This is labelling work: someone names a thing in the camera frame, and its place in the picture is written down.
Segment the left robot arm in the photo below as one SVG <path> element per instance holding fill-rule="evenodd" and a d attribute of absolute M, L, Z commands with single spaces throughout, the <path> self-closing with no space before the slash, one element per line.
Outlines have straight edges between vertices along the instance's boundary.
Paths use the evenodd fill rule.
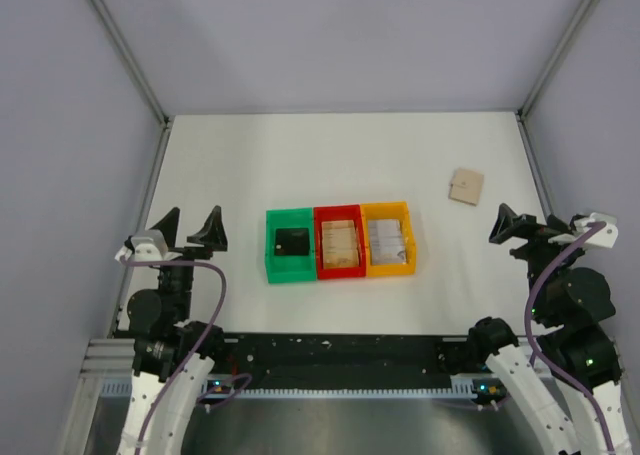
<path fill-rule="evenodd" d="M 157 285 L 130 296 L 127 334 L 134 340 L 131 395 L 120 454 L 177 454 L 222 331 L 213 320 L 190 318 L 194 271 L 222 271 L 210 264 L 228 241 L 222 209 L 215 206 L 203 227 L 176 244 L 180 210 L 172 208 L 146 231 L 127 238 L 115 258 L 129 268 L 157 271 Z"/>

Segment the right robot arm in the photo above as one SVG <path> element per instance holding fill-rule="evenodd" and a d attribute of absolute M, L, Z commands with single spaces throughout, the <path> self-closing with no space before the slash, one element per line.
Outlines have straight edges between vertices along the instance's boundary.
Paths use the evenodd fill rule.
<path fill-rule="evenodd" d="M 589 249 L 610 249 L 615 221 L 600 213 L 569 222 L 538 222 L 501 204 L 489 241 L 512 238 L 510 254 L 527 265 L 529 295 L 522 346 L 500 318 L 486 317 L 468 332 L 465 365 L 486 368 L 504 387 L 546 454 L 630 454 L 622 410 L 623 370 L 601 323 L 616 309 L 603 274 L 576 261 Z"/>

